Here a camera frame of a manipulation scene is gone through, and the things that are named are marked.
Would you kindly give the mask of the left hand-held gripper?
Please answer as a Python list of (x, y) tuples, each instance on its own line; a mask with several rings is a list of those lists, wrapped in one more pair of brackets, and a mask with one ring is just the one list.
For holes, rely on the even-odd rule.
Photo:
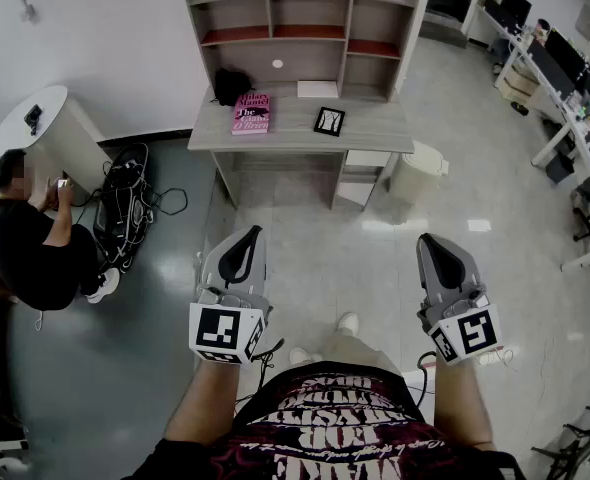
[(238, 230), (206, 257), (199, 296), (189, 308), (189, 348), (210, 362), (243, 365), (266, 331), (266, 232)]

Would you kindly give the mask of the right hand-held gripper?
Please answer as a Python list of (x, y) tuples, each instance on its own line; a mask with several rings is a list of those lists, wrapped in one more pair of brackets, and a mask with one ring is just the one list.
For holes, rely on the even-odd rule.
[(444, 236), (423, 233), (417, 241), (417, 261), (422, 288), (427, 294), (463, 290), (449, 300), (422, 303), (417, 313), (424, 332), (434, 342), (447, 365), (457, 364), (500, 345), (498, 307), (492, 304), (473, 256)]

